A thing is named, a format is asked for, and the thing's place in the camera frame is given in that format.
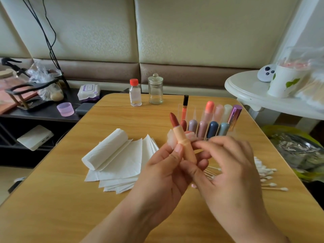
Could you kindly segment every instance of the floor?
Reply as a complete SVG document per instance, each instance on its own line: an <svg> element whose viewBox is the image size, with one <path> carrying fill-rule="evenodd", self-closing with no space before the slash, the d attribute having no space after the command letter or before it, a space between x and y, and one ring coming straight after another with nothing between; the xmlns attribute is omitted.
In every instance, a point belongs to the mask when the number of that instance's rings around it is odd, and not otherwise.
<svg viewBox="0 0 324 243"><path fill-rule="evenodd" d="M0 166L0 205L9 196L8 189L14 185L14 180L28 176L33 170Z"/></svg>

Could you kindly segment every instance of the white power bank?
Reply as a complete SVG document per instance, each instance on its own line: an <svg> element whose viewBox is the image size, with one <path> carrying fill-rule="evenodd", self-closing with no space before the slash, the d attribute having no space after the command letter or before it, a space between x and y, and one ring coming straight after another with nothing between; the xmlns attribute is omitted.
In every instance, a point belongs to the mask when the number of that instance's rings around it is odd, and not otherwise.
<svg viewBox="0 0 324 243"><path fill-rule="evenodd" d="M35 151L37 148L39 148L39 146L47 142L53 135L54 134L47 128L37 125L26 134L19 137L17 141L31 151Z"/></svg>

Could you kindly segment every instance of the black cap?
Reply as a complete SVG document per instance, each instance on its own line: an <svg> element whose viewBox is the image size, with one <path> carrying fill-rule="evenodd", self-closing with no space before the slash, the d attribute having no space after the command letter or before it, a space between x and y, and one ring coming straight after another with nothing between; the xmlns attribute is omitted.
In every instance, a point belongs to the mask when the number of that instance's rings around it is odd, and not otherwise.
<svg viewBox="0 0 324 243"><path fill-rule="evenodd" d="M189 99L189 95L184 95L183 96L183 105L184 106L188 106L188 99Z"/></svg>

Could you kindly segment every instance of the white side table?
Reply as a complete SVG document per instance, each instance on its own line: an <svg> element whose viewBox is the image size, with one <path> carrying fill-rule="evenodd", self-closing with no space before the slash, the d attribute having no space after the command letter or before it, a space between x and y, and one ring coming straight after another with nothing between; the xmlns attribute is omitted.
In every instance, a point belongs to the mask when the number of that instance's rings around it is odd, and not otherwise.
<svg viewBox="0 0 324 243"><path fill-rule="evenodd" d="M314 110L300 99L276 98L268 95L270 83L261 82L257 78L257 73L258 71L237 73L225 82L225 88L229 93L236 96L242 105L248 105L255 111L249 112L254 119L258 112L265 108L273 110L272 114L267 117L266 124L274 124L281 112L300 116L303 118L296 127L306 132L310 132L319 120L324 120L324 113Z"/></svg>

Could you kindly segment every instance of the purple cup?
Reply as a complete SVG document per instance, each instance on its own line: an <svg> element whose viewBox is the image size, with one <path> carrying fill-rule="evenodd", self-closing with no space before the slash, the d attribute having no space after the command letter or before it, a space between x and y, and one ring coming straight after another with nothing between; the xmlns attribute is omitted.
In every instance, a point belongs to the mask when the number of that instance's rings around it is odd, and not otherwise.
<svg viewBox="0 0 324 243"><path fill-rule="evenodd" d="M70 102L63 102L57 105L56 108L63 117L68 117L74 114L74 109Z"/></svg>

